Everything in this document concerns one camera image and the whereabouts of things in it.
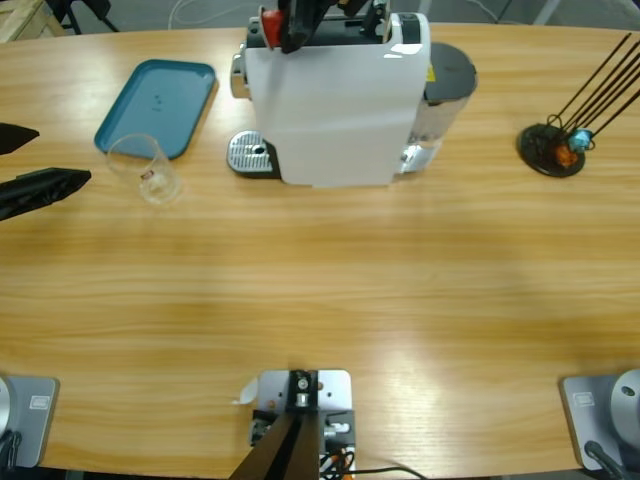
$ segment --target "label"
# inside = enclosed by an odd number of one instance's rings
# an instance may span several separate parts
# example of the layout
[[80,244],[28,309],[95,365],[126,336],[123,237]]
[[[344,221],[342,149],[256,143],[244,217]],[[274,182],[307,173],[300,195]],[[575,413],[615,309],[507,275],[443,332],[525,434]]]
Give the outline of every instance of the label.
[[591,392],[574,393],[573,403],[576,407],[593,407],[596,404]]
[[30,410],[49,410],[51,404],[51,397],[45,397],[40,395],[33,395],[29,402]]
[[429,71],[427,72],[427,82],[436,81],[436,71],[433,69],[433,65],[429,65]]

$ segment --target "orange object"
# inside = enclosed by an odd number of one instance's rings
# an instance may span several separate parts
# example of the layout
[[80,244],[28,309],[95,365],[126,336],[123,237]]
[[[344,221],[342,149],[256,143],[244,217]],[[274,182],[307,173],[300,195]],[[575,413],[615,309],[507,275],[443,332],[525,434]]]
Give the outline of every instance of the orange object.
[[569,168],[578,161],[578,154],[573,153],[567,144],[563,143],[556,147],[556,161],[563,167]]

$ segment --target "wooden table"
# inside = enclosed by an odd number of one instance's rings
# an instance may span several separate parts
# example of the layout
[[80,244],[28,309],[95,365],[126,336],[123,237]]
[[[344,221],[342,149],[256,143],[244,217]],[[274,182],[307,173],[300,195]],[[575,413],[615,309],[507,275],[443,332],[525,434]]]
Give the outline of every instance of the wooden table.
[[[250,408],[231,401],[251,378],[345,368],[360,466],[575,468],[558,381],[640,364],[640,110],[570,179],[530,170],[514,141],[621,35],[435,25],[476,63],[477,93],[426,172],[339,190],[228,169],[228,140],[254,126],[228,85],[242,30],[0,46],[0,120],[41,132],[0,158],[2,180],[94,176],[0,223],[0,368],[61,382],[44,464],[226,476],[249,449]],[[220,76],[166,210],[124,195],[92,143],[148,58]]]

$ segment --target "glass cup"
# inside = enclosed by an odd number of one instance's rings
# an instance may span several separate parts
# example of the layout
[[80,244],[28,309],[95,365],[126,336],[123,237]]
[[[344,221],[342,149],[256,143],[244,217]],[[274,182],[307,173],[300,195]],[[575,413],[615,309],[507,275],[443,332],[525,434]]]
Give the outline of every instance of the glass cup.
[[107,152],[107,165],[149,203],[163,205],[180,193],[180,177],[150,135],[134,133],[116,141]]

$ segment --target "blue object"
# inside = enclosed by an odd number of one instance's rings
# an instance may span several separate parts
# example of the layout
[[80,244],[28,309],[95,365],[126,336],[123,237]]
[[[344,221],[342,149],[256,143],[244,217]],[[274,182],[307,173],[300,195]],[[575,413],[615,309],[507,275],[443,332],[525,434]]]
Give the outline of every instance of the blue object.
[[591,130],[578,128],[569,137],[569,150],[573,153],[584,153],[586,150],[589,150],[592,137],[593,132]]
[[94,138],[107,152],[132,133],[154,137],[173,159],[187,149],[215,83],[204,63],[147,60],[136,67]]

